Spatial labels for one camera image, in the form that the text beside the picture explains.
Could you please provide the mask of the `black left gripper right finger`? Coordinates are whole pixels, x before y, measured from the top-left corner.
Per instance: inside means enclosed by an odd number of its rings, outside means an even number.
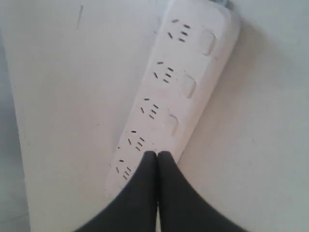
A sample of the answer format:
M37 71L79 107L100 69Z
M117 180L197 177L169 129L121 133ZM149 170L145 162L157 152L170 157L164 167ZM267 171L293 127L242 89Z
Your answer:
M158 162L158 203L163 232L243 232L244 229L209 205L189 184L172 154Z

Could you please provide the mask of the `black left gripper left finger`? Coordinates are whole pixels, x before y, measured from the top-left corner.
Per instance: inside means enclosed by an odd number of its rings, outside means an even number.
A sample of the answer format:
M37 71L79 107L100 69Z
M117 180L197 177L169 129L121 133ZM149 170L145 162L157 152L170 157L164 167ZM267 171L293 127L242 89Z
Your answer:
M124 189L78 232L154 232L157 216L157 156L147 151Z

